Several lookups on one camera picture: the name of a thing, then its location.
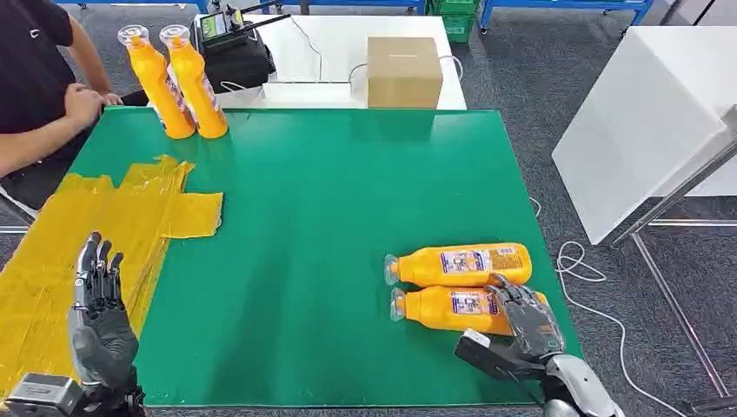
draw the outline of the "yellow tape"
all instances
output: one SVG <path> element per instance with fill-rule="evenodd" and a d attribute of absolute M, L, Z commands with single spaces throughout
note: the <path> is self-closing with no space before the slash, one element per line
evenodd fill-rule
<path fill-rule="evenodd" d="M 66 315 L 76 257 L 94 230 L 125 253 L 130 324 L 143 330 L 169 238 L 212 236 L 222 193 L 182 194 L 194 168 L 171 156 L 134 163 L 118 189 L 106 175 L 67 175 L 0 273 L 0 399 L 27 372 L 73 375 Z"/>

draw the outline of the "green crate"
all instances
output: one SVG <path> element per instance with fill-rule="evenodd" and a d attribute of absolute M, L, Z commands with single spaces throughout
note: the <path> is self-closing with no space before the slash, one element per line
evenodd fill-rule
<path fill-rule="evenodd" d="M 435 5 L 432 0 L 427 0 L 427 14 L 442 17 L 442 24 L 445 25 L 445 33 L 448 35 L 450 42 L 468 43 L 468 37 L 471 35 L 471 29 L 474 27 L 476 14 L 473 15 L 448 15 L 435 12 Z"/>
<path fill-rule="evenodd" d="M 475 15 L 479 0 L 427 0 L 433 3 L 436 15 Z"/>

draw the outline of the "black shirt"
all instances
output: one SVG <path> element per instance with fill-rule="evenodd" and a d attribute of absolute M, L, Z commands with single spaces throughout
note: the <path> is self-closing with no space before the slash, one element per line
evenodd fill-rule
<path fill-rule="evenodd" d="M 0 134 L 38 129 L 66 114 L 76 79 L 58 46 L 71 46 L 70 17 L 50 0 L 0 0 Z M 39 208 L 84 145 L 85 130 L 54 154 L 0 179 L 17 200 Z"/>
<path fill-rule="evenodd" d="M 70 17 L 49 0 L 0 0 L 0 134 L 64 116 L 74 73 L 57 45 L 71 46 Z"/>

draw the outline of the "cardboard box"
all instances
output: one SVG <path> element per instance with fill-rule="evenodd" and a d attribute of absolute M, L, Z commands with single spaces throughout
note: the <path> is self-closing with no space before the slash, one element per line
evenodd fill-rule
<path fill-rule="evenodd" d="M 442 71 L 432 37 L 368 38 L 368 105 L 436 109 Z"/>

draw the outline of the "blue shelf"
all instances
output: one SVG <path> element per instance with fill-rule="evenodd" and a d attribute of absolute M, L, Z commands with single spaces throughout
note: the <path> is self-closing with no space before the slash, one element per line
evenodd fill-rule
<path fill-rule="evenodd" d="M 209 0 L 176 0 L 175 2 L 172 0 L 85 0 L 83 2 L 75 2 L 73 0 L 51 0 L 54 3 L 59 4 L 126 4 L 126 3 L 133 3 L 133 4 L 140 4 L 140 3 L 150 3 L 150 4 L 172 4 L 172 3 L 185 3 L 185 4 L 196 4 L 197 7 L 200 9 L 200 13 L 208 13 L 207 11 L 207 5 Z"/>
<path fill-rule="evenodd" d="M 308 0 L 310 6 L 372 6 L 372 7 L 414 7 L 418 15 L 425 14 L 426 0 Z M 299 0 L 284 0 L 285 6 L 298 6 Z M 269 8 L 261 9 L 264 15 L 269 14 Z"/>
<path fill-rule="evenodd" d="M 653 0 L 485 0 L 479 26 L 488 30 L 494 7 L 544 7 L 549 9 L 633 10 L 631 26 L 637 26 L 645 17 Z"/>

